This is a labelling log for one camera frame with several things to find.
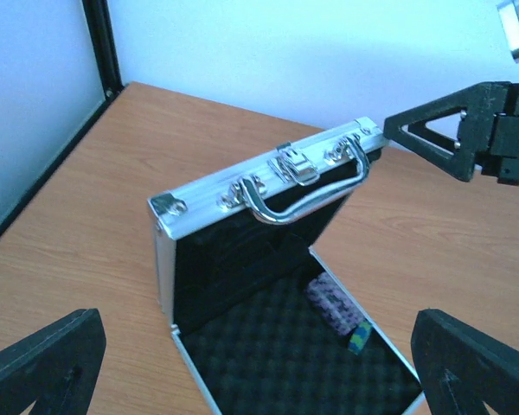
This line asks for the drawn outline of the blue green chip stack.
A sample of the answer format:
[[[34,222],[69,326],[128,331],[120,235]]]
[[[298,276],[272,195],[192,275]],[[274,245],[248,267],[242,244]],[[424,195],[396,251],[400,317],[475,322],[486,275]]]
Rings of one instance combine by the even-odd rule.
[[[369,320],[363,320],[351,332],[347,349],[354,354],[360,354],[366,346],[372,333],[373,326]]]

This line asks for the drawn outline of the purple poker chip stack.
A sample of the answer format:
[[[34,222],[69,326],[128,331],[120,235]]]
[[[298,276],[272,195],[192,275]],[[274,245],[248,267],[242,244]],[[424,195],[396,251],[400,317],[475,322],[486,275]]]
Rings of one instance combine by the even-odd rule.
[[[350,335],[365,320],[363,313],[327,272],[313,278],[305,286],[304,293],[338,336]]]

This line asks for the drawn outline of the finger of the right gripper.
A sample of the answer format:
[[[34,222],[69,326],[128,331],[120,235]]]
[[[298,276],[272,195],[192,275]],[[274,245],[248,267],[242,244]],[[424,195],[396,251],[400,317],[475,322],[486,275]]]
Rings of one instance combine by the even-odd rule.
[[[449,176],[469,182],[478,165],[499,182],[513,182],[508,161],[491,153],[496,117],[507,113],[513,84],[486,81],[389,116],[384,136]]]

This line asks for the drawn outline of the aluminium poker case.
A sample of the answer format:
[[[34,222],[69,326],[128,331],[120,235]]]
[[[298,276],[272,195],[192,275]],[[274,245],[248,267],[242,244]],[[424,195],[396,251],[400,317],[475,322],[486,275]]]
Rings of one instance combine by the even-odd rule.
[[[315,252],[387,139],[370,118],[148,200],[158,302],[215,414],[411,414],[412,365]],[[347,349],[304,293],[329,273],[373,326]]]

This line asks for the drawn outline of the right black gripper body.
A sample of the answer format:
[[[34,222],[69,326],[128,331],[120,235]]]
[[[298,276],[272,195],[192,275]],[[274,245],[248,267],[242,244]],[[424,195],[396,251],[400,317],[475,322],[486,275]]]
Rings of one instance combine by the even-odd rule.
[[[506,85],[503,108],[494,116],[488,149],[477,157],[483,176],[519,186],[519,83]]]

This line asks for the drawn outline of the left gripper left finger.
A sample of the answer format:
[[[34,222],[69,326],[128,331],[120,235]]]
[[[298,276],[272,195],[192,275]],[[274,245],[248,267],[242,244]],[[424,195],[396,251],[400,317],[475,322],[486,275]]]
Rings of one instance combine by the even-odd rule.
[[[0,414],[86,414],[106,351],[96,309],[79,309],[0,351]]]

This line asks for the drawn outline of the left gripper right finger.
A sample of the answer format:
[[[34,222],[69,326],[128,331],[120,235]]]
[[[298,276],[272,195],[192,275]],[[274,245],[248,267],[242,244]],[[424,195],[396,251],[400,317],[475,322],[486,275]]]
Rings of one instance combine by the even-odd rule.
[[[418,312],[411,350],[432,414],[519,414],[519,351],[438,309]]]

